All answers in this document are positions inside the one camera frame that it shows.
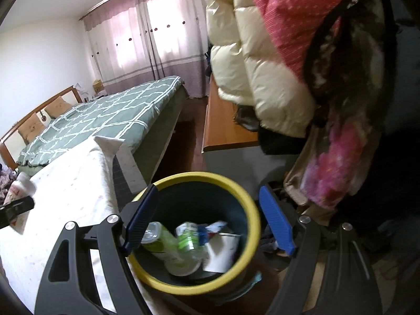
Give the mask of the white pink yogurt bottle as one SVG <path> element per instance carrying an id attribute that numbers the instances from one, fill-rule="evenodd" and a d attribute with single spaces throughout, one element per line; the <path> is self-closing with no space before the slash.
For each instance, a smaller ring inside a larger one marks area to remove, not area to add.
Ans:
<path id="1" fill-rule="evenodd" d="M 18 174 L 16 180 L 11 184 L 10 189 L 4 200 L 4 205 L 11 201 L 19 200 L 23 197 L 33 197 L 36 192 L 36 186 L 31 181 L 30 176 L 24 172 Z M 29 211 L 19 215 L 16 220 L 12 221 L 11 227 L 19 234 L 23 234 Z"/>

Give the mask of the white paper cup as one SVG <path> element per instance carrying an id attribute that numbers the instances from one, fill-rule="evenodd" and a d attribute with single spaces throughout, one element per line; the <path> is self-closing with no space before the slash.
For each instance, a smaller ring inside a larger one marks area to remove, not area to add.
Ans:
<path id="1" fill-rule="evenodd" d="M 204 272 L 223 274 L 234 264 L 241 236 L 233 233 L 217 233 L 204 245 Z"/>

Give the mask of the yellow rimmed trash bin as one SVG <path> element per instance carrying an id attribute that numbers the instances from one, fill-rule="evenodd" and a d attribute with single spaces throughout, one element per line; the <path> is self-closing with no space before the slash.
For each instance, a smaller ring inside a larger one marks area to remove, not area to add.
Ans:
<path id="1" fill-rule="evenodd" d="M 143 248 L 128 258 L 133 275 L 160 292 L 188 297 L 221 294 L 238 285 L 256 254 L 261 234 L 259 212 L 247 191 L 225 176 L 204 171 L 175 174 L 154 185 L 159 191 L 159 205 L 153 221 L 163 223 L 173 232 L 185 221 L 204 224 L 224 220 L 241 236 L 240 243 L 229 271 L 218 277 L 207 277 L 204 283 L 193 285 L 171 277 L 163 262 Z"/>

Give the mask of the pile of clothes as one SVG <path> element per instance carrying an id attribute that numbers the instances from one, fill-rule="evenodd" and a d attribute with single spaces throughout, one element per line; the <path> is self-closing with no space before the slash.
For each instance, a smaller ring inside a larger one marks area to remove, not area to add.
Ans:
<path id="1" fill-rule="evenodd" d="M 7 165 L 0 164 L 0 204 L 4 203 L 11 184 L 16 180 L 17 174 Z"/>

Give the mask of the wooden bed headboard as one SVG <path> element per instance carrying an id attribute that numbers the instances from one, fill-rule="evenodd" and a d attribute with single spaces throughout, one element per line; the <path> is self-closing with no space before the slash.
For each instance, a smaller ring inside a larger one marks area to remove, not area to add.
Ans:
<path id="1" fill-rule="evenodd" d="M 83 99 L 80 97 L 77 89 L 70 86 L 53 95 L 53 97 L 50 97 L 35 109 L 31 110 L 22 119 L 17 121 L 17 123 L 15 123 L 4 135 L 1 136 L 1 159 L 9 168 L 16 169 L 18 167 L 16 158 L 19 157 L 19 153 L 26 145 L 18 132 L 19 127 L 26 122 L 33 113 L 41 114 L 41 111 L 43 111 L 58 97 L 62 97 L 66 102 L 72 105 L 83 103 Z"/>

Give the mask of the left brown pillow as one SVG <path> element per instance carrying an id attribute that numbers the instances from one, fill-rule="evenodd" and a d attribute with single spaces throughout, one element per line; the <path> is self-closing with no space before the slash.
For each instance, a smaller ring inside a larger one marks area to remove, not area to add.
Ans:
<path id="1" fill-rule="evenodd" d="M 45 125 L 41 122 L 36 113 L 33 113 L 19 128 L 18 133 L 26 144 L 31 143 L 42 131 Z"/>

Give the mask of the brown pillow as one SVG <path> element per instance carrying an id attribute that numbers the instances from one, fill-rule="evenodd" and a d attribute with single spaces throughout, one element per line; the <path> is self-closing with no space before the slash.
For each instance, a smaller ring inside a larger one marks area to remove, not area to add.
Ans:
<path id="1" fill-rule="evenodd" d="M 41 122 L 36 113 L 33 113 L 19 128 L 18 133 L 26 144 L 31 143 L 42 131 L 45 125 Z"/>
<path id="2" fill-rule="evenodd" d="M 62 97 L 57 97 L 45 107 L 45 112 L 51 119 L 56 119 L 72 107 L 73 105 L 66 102 Z"/>

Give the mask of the green can in bin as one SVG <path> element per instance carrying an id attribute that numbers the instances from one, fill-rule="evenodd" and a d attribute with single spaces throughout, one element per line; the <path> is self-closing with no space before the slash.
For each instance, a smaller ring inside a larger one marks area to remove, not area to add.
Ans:
<path id="1" fill-rule="evenodd" d="M 151 222 L 141 241 L 142 247 L 170 267 L 182 267 L 186 260 L 178 251 L 178 241 L 160 222 Z"/>

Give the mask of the pink floral garment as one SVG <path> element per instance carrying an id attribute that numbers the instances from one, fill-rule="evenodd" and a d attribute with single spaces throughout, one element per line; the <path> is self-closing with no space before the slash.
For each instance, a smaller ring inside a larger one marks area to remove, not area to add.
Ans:
<path id="1" fill-rule="evenodd" d="M 375 133 L 364 112 L 342 117 L 330 110 L 324 126 L 313 125 L 308 140 L 284 181 L 299 205 L 332 210 L 360 189 L 372 158 Z"/>

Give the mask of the right brown pillow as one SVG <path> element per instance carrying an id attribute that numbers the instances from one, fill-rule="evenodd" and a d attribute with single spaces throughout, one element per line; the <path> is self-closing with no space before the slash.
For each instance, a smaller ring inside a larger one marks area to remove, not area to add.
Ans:
<path id="1" fill-rule="evenodd" d="M 66 102 L 62 97 L 57 97 L 45 107 L 45 112 L 51 119 L 56 119 L 72 107 L 73 105 Z"/>

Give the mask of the green checked duvet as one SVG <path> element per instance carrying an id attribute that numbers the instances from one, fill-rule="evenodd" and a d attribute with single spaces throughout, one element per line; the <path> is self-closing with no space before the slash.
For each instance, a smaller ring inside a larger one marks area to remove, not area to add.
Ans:
<path id="1" fill-rule="evenodd" d="M 172 75 L 77 104 L 22 149 L 18 170 L 31 175 L 92 136 L 122 139 L 135 151 L 180 90 L 182 78 Z"/>

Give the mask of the wooden side desk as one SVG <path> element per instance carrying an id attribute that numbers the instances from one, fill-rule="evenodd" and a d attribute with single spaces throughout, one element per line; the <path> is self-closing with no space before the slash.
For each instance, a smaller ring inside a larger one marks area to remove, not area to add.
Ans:
<path id="1" fill-rule="evenodd" d="M 209 99 L 204 122 L 203 152 L 258 146 L 258 135 L 234 121 L 236 105 L 219 97 L 214 77 L 210 77 Z"/>

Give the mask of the leopard print scarf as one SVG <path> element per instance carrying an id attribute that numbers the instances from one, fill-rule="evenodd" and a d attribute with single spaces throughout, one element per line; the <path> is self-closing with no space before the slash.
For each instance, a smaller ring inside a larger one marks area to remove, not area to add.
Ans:
<path id="1" fill-rule="evenodd" d="M 315 100 L 312 123 L 335 112 L 368 126 L 384 123 L 394 90 L 397 41 L 390 0 L 341 0 L 308 48 L 303 74 Z"/>

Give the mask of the pink white curtain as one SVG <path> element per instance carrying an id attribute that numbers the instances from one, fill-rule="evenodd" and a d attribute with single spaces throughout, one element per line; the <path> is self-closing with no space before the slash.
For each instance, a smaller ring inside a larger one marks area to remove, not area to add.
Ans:
<path id="1" fill-rule="evenodd" d="M 83 17 L 88 53 L 108 93 L 170 75 L 208 93 L 204 0 L 110 0 Z"/>

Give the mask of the cream puffer jacket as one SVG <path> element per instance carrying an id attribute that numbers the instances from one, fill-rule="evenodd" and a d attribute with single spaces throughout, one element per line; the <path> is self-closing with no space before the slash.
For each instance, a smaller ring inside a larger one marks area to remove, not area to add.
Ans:
<path id="1" fill-rule="evenodd" d="M 263 128 L 303 138 L 315 103 L 275 49 L 253 0 L 205 0 L 219 97 L 251 106 Z"/>

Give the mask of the red dotted padded jacket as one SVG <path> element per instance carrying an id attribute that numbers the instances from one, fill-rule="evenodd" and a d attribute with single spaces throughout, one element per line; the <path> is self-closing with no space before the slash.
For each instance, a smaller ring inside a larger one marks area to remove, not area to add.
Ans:
<path id="1" fill-rule="evenodd" d="M 303 80 L 303 64 L 315 32 L 342 0 L 253 1 L 283 63 Z"/>

